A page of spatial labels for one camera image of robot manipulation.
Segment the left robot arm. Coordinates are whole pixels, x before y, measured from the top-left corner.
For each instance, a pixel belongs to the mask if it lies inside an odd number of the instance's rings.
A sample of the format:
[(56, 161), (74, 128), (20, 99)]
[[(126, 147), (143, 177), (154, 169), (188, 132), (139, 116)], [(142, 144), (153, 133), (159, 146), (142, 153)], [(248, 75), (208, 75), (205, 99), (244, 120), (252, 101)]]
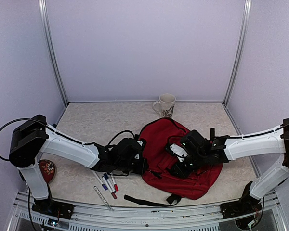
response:
[(58, 204), (52, 199), (48, 183), (37, 165), (38, 154), (56, 155), (97, 172), (142, 175), (149, 168), (143, 157), (145, 141), (124, 138), (118, 144), (102, 146), (94, 142), (84, 143), (57, 131), (47, 124), (43, 115), (22, 121), (24, 123), (13, 131), (9, 160), (20, 171), (33, 198), (47, 214), (55, 213)]

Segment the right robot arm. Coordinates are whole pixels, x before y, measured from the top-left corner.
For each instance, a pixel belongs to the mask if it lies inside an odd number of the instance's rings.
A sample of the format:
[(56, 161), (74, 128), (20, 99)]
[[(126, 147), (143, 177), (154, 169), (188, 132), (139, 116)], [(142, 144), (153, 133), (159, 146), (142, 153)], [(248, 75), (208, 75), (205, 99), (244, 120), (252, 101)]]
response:
[(228, 163), (248, 156), (280, 154), (265, 173), (245, 186), (236, 208), (246, 214), (267, 192), (289, 177), (289, 118), (274, 128), (241, 136), (216, 136), (212, 128), (210, 139), (206, 139), (197, 130), (192, 130), (181, 138), (179, 145), (170, 144), (169, 151), (178, 158), (169, 173), (182, 179), (205, 165)]

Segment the red cap marker long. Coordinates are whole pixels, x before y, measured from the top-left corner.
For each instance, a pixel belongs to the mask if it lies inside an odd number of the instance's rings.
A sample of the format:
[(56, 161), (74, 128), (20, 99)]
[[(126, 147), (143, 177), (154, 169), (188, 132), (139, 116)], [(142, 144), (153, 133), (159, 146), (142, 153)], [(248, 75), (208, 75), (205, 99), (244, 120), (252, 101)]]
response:
[(115, 177), (113, 176), (113, 175), (111, 175), (111, 180), (112, 180), (112, 183), (113, 183), (113, 186), (114, 186), (114, 189), (115, 189), (115, 191), (119, 191), (119, 189), (118, 189), (118, 185), (117, 185), (117, 183), (116, 183), (116, 181), (115, 181)]

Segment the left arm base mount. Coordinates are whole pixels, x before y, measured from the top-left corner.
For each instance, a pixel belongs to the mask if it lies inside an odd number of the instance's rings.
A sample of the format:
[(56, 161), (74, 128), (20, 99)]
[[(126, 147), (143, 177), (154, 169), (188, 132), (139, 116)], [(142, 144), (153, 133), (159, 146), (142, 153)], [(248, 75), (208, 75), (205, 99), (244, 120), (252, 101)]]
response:
[(73, 204), (58, 201), (35, 201), (32, 210), (48, 216), (70, 220), (74, 207)]

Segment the red floral lacquer dish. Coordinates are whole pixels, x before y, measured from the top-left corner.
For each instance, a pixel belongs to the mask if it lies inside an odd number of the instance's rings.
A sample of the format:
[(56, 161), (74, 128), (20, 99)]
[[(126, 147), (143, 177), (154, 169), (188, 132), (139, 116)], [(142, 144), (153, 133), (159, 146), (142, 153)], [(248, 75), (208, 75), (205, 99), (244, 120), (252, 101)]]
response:
[(38, 161), (38, 165), (44, 180), (48, 184), (51, 183), (56, 175), (55, 163), (48, 159), (41, 159)]

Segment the red backpack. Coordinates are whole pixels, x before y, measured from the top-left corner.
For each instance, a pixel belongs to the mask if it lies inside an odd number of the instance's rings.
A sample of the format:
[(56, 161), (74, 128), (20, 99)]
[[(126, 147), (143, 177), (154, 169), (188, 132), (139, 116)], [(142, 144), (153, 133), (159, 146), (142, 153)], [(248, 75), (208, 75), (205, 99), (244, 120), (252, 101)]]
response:
[(212, 150), (214, 139), (207, 140), (171, 118), (157, 119), (145, 125), (137, 139), (145, 140), (143, 158), (148, 169), (143, 181), (170, 193), (166, 206), (182, 198), (197, 200), (216, 182), (224, 156)]

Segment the aluminium frame post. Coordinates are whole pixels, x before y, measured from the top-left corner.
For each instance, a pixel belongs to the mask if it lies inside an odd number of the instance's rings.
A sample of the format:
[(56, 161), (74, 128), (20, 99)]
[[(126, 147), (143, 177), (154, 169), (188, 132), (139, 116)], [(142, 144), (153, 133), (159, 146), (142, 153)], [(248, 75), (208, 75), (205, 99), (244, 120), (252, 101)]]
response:
[(234, 63), (232, 66), (231, 75), (230, 75), (229, 83), (228, 83), (228, 86), (226, 89), (226, 93), (225, 93), (225, 96), (223, 99), (223, 105), (225, 107), (228, 107), (228, 105), (229, 105), (231, 95), (232, 95), (233, 90), (234, 90), (237, 74), (239, 71), (239, 65), (241, 62), (241, 58), (242, 58), (242, 54), (243, 54), (243, 50), (244, 50), (245, 39), (246, 39), (246, 34), (247, 34), (247, 30), (248, 30), (248, 25), (249, 25), (251, 6), (252, 6), (252, 0), (245, 0), (244, 1), (244, 10), (243, 10), (243, 15), (242, 15), (242, 21), (241, 21), (241, 26), (240, 26), (240, 31), (239, 31), (239, 37), (238, 37), (238, 43), (237, 43), (237, 47), (236, 47)]
[(55, 49), (54, 49), (54, 45), (52, 41), (52, 34), (51, 34), (50, 22), (48, 18), (46, 0), (39, 0), (39, 11), (41, 15), (42, 24), (43, 24), (46, 45), (47, 45), (51, 65), (53, 68), (54, 79), (57, 84), (62, 103), (64, 107), (67, 108), (69, 104), (69, 100), (68, 100), (66, 90), (63, 85), (63, 81), (62, 81), (60, 71), (59, 71), (58, 62), (57, 62), (56, 55), (55, 55)]

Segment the dark blue cap marker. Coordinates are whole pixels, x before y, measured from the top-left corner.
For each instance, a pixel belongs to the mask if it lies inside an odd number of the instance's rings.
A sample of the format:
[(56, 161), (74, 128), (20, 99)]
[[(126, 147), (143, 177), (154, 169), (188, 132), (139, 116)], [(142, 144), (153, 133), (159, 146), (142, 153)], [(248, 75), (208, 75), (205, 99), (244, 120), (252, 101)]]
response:
[(114, 186), (112, 185), (112, 183), (109, 179), (109, 176), (106, 173), (104, 173), (103, 176), (104, 176), (106, 182), (108, 183), (108, 186), (110, 187), (111, 191), (115, 193), (116, 190), (115, 190)]

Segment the right aluminium frame post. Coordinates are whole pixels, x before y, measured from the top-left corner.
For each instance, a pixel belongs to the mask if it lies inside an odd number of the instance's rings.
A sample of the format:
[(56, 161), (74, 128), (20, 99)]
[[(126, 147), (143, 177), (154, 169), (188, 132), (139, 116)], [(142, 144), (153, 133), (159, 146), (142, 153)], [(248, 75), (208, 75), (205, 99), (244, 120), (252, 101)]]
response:
[(234, 63), (232, 66), (231, 75), (230, 75), (229, 83), (228, 83), (228, 86), (226, 89), (226, 93), (225, 93), (225, 96), (223, 99), (223, 105), (225, 107), (228, 107), (228, 105), (229, 105), (231, 95), (232, 95), (233, 90), (234, 90), (237, 74), (239, 71), (239, 65), (241, 62), (241, 58), (242, 58), (242, 54), (243, 54), (243, 50), (244, 50), (245, 39), (246, 39), (246, 34), (247, 34), (247, 30), (248, 30), (248, 25), (249, 25), (251, 6), (252, 6), (252, 0), (245, 0), (244, 1), (244, 10), (243, 10), (243, 15), (242, 15), (242, 21), (241, 21), (241, 26), (240, 26), (240, 31), (239, 31), (239, 37), (238, 37), (238, 43), (237, 43), (237, 47), (236, 47)]

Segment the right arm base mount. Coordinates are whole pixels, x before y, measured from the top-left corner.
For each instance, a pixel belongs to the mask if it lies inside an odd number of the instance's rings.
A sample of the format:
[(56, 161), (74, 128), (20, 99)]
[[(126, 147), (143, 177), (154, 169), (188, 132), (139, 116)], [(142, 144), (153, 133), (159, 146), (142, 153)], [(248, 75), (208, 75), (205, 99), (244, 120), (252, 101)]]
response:
[(223, 219), (228, 219), (253, 213), (257, 210), (262, 210), (262, 205), (260, 203), (252, 205), (249, 203), (242, 203), (240, 201), (233, 201), (221, 204), (220, 208)]

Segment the front aluminium rail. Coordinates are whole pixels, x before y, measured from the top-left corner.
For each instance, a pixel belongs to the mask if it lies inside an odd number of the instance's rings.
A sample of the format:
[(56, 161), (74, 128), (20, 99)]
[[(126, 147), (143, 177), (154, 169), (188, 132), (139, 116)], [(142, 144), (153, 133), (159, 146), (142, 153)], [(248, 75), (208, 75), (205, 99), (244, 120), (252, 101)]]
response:
[(287, 231), (281, 205), (275, 192), (264, 198), (264, 210), (239, 217), (223, 218), (220, 203), (179, 207), (120, 207), (109, 211), (104, 205), (74, 202), (71, 219), (28, 212), (33, 198), (18, 192), (8, 216), (5, 231), (29, 231), (34, 223), (44, 231), (233, 231), (236, 221), (255, 218), (254, 231)]

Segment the white patterned ceramic mug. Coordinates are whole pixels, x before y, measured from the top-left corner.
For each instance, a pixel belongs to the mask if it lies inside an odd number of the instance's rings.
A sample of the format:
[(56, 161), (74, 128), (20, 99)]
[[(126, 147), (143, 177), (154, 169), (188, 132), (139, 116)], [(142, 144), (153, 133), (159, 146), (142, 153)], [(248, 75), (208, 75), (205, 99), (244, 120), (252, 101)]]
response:
[(152, 104), (152, 109), (161, 117), (172, 117), (176, 97), (172, 94), (165, 93), (159, 96), (159, 100)]

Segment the blue cap white marker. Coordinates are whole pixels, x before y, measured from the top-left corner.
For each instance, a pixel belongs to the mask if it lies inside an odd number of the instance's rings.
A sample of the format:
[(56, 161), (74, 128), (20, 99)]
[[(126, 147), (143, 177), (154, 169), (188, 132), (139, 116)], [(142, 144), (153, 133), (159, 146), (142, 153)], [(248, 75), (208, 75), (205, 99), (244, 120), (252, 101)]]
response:
[(102, 181), (102, 179), (98, 176), (98, 174), (95, 171), (92, 171), (93, 175), (95, 176), (95, 178), (98, 180), (98, 182), (100, 183), (100, 185), (104, 188), (104, 190), (108, 190), (108, 187), (105, 185), (105, 183)]

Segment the clear silver pen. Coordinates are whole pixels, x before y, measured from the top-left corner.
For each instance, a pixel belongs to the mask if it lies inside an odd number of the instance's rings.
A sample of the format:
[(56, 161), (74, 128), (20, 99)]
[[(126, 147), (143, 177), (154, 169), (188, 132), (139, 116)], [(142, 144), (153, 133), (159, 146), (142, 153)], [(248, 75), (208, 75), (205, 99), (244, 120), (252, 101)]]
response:
[(99, 189), (96, 187), (96, 186), (94, 186), (93, 187), (94, 188), (94, 190), (95, 190), (95, 192), (97, 193), (97, 195), (99, 196), (99, 198), (101, 199), (101, 201), (103, 202), (103, 204), (107, 207), (107, 209), (109, 210), (109, 211), (113, 211), (113, 208), (110, 206), (110, 204), (108, 203), (108, 201), (104, 198), (104, 196), (102, 195), (102, 193), (99, 191)]

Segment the red cap marker short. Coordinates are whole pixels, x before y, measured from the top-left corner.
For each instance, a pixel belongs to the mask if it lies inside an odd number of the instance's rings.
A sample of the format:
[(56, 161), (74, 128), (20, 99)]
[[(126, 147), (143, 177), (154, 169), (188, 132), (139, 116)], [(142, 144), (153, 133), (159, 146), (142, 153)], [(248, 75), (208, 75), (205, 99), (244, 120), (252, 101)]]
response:
[(110, 189), (110, 187), (108, 186), (108, 183), (106, 182), (104, 176), (102, 176), (102, 180), (103, 180), (103, 182), (106, 184), (106, 186), (108, 187), (108, 190), (110, 191), (112, 197), (116, 200), (116, 199), (117, 199), (116, 193), (115, 193), (115, 192), (113, 193), (113, 192), (111, 191), (111, 189)]

